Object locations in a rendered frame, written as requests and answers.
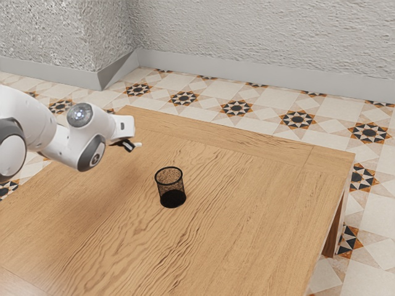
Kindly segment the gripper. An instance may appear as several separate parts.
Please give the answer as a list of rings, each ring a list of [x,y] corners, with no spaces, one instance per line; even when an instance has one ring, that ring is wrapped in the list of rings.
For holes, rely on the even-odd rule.
[[[131,142],[129,139],[121,139],[119,141],[115,141],[109,144],[109,146],[123,146],[123,148],[128,151],[132,152],[135,147],[141,147],[141,142]]]

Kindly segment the black mesh pen holder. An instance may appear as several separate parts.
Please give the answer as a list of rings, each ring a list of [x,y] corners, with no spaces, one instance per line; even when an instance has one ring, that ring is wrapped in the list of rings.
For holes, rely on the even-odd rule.
[[[186,201],[183,172],[175,166],[159,169],[154,176],[160,195],[160,203],[165,208],[177,208]]]

